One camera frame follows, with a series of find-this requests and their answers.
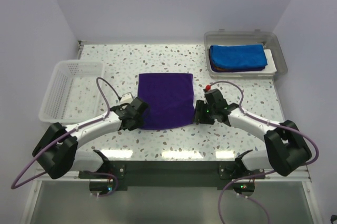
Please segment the purple towel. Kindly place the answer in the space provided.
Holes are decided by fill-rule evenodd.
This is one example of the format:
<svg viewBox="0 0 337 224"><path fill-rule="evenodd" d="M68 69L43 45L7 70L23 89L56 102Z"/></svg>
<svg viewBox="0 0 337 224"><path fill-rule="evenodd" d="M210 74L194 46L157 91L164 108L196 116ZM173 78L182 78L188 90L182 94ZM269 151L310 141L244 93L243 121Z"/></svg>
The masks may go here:
<svg viewBox="0 0 337 224"><path fill-rule="evenodd" d="M190 125L194 116L193 75L190 73L142 73L137 96L150 111L143 130L166 130Z"/></svg>
<svg viewBox="0 0 337 224"><path fill-rule="evenodd" d="M209 60L210 60L210 62L213 63L210 50L209 50ZM258 72L258 71L262 71L264 69L265 69L264 67L262 67L262 68L248 68L248 69L225 69L225 72L222 72L222 73Z"/></svg>

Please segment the blue towel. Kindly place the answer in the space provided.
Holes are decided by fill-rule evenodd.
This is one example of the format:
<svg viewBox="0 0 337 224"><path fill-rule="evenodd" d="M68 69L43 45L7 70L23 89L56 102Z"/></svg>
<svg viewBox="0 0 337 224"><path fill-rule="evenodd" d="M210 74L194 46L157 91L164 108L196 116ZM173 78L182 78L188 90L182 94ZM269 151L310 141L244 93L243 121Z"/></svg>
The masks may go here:
<svg viewBox="0 0 337 224"><path fill-rule="evenodd" d="M262 45L219 46L209 48L211 61L221 69L257 69L267 66L267 59Z"/></svg>

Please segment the brown towel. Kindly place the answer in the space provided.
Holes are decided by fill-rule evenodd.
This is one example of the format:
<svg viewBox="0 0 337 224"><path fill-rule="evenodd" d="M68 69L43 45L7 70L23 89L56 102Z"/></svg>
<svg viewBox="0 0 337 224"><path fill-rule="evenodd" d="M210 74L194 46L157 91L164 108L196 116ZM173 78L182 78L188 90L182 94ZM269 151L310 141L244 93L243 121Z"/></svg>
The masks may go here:
<svg viewBox="0 0 337 224"><path fill-rule="evenodd" d="M217 73L225 72L225 69L218 68L218 67L214 66L214 64L212 62L210 62L210 65L211 65L212 71L214 71L214 72L217 72Z"/></svg>

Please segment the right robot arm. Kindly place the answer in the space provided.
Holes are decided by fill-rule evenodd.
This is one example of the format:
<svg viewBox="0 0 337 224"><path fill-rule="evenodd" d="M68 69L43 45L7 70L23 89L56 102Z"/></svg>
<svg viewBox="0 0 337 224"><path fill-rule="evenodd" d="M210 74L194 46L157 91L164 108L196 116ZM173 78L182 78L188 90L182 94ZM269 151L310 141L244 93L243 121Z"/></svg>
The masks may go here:
<svg viewBox="0 0 337 224"><path fill-rule="evenodd" d="M241 104L228 104L218 89L206 91L205 99L197 100L193 121L207 125L218 121L264 142L265 150L247 150L236 157L232 167L241 178L260 169L273 169L285 177L304 166L312 157L310 148L294 122L287 120L280 123L255 116L243 109Z"/></svg>

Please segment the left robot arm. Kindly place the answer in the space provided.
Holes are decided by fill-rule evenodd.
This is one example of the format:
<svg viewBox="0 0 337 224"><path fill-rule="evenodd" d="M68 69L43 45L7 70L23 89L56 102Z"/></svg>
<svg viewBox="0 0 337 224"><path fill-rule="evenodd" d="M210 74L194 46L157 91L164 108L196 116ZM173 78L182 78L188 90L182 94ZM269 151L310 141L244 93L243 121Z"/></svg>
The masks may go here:
<svg viewBox="0 0 337 224"><path fill-rule="evenodd" d="M52 179L58 179L69 171L90 171L97 178L104 178L110 170L107 158L98 151L89 153L79 149L100 136L142 127L143 114L149 109L146 102L136 97L130 103L111 107L107 112L82 123L66 126L53 123L32 156Z"/></svg>

